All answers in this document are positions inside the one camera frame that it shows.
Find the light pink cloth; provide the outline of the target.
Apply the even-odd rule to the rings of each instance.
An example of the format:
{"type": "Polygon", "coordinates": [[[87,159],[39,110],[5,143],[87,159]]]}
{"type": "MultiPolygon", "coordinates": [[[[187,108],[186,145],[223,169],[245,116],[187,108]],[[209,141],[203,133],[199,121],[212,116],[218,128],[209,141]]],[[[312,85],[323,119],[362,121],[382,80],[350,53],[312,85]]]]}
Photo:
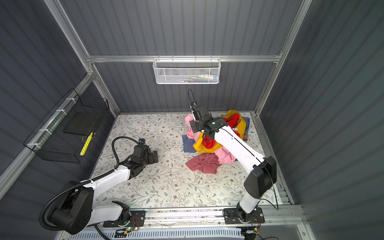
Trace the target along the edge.
{"type": "MultiPolygon", "coordinates": [[[[192,119],[193,119],[193,114],[189,114],[185,117],[185,124],[188,127],[188,130],[186,131],[185,135],[189,134],[190,138],[197,140],[197,133],[193,133],[190,125],[190,121],[192,119]]],[[[215,154],[218,157],[220,164],[231,164],[236,160],[234,155],[232,155],[225,147],[222,147],[216,152],[210,153],[210,154],[215,154]]]]}

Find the red cloth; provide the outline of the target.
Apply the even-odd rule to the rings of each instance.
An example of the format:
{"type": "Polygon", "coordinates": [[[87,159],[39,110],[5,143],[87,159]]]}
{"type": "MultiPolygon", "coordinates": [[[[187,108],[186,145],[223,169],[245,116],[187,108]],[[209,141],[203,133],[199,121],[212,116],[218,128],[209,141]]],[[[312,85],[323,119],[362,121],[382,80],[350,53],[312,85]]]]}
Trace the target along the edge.
{"type": "MultiPolygon", "coordinates": [[[[240,136],[240,133],[238,132],[238,124],[241,122],[241,119],[240,119],[240,114],[239,113],[235,113],[233,115],[224,115],[222,116],[223,120],[233,129],[235,128],[235,134],[239,137],[240,136]]],[[[207,148],[207,149],[212,149],[215,147],[215,145],[217,144],[217,142],[215,140],[213,140],[211,137],[208,137],[208,136],[202,136],[202,145],[207,148]]]]}

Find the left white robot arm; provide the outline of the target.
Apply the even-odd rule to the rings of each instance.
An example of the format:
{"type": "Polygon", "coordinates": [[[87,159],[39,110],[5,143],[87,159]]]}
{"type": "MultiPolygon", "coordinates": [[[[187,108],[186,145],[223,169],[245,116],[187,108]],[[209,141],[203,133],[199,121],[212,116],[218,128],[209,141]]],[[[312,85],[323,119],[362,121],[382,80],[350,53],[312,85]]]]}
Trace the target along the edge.
{"type": "Polygon", "coordinates": [[[103,222],[116,222],[125,226],[132,222],[128,205],[112,201],[95,206],[94,201],[114,186],[139,175],[147,165],[158,163],[157,151],[139,144],[134,152],[118,167],[93,179],[68,182],[64,189],[53,197],[39,215],[41,226],[50,231],[66,231],[75,235],[84,228],[103,222]]]}

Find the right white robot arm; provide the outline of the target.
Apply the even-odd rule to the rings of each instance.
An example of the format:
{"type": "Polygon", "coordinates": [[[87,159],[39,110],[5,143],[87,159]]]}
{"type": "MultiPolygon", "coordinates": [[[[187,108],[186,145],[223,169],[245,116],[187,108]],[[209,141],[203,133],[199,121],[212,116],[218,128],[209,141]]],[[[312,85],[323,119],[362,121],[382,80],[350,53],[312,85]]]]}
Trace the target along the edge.
{"type": "Polygon", "coordinates": [[[246,192],[237,204],[237,215],[241,222],[250,222],[261,197],[277,181],[276,160],[271,156],[266,158],[252,149],[222,117],[212,117],[205,105],[193,101],[190,108],[194,116],[190,121],[193,132],[201,132],[203,137],[207,136],[225,147],[248,173],[244,182],[246,192]]]}

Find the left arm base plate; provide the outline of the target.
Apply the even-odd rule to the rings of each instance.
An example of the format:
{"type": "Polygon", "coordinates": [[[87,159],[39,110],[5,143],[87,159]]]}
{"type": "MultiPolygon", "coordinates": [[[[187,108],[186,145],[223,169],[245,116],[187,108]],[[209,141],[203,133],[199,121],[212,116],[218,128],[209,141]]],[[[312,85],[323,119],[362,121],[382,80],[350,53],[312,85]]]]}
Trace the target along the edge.
{"type": "Polygon", "coordinates": [[[146,219],[146,211],[130,211],[128,217],[121,217],[116,221],[106,221],[103,223],[104,228],[128,228],[143,227],[146,219]]]}

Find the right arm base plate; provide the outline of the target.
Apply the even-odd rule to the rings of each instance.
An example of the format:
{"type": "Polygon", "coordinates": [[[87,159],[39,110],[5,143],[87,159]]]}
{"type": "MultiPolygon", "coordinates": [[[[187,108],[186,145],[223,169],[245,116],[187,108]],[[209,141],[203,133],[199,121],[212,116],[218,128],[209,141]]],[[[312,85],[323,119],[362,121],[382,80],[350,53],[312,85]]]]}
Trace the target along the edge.
{"type": "Polygon", "coordinates": [[[226,208],[222,211],[227,225],[235,224],[263,224],[265,217],[261,208],[253,209],[251,213],[244,212],[241,208],[226,208]]]}

